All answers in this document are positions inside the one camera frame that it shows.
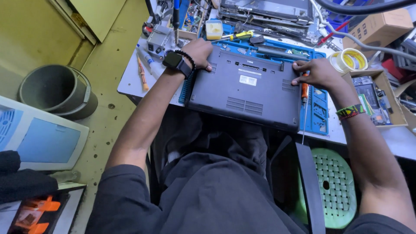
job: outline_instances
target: glue tube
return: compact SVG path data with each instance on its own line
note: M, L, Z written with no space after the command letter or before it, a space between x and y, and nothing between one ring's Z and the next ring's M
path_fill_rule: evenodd
M162 75L164 69L161 67L160 64L156 63L150 54L139 44L137 44L138 52L147 61L147 64L150 66L150 73L157 79Z

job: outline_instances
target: concrete floor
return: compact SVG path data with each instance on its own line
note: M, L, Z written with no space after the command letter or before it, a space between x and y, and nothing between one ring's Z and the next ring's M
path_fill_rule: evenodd
M94 49L82 70L99 103L94 114L78 121L89 127L89 135L74 170L81 172L79 183L88 186L71 231L73 234L85 231L111 148L135 108L127 97L117 93L117 86L141 35L141 25L148 17L145 1L127 0L104 43Z

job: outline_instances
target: colorful woven bracelet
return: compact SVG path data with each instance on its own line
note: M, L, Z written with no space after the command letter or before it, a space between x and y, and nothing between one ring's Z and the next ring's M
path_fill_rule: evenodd
M352 105L336 112L339 120L350 118L361 113L365 113L365 110L361 104Z

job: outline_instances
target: laptop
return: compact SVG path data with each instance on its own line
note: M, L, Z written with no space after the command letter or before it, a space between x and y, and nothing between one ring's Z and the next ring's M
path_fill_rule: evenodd
M298 132L301 89L288 62L272 62L214 46L212 71L199 70L186 107Z

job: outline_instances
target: yellow screwdriver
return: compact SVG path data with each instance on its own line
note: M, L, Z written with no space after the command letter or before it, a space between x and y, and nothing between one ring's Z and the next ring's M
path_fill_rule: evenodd
M237 33L235 35L230 35L230 41L234 41L234 40L242 40L242 39L247 39L253 36L253 31L244 31L244 32L240 32ZM211 42L219 42L219 41L224 41L224 40L228 40L228 38L224 38L224 39L220 39L220 40L216 40L216 41L211 41Z

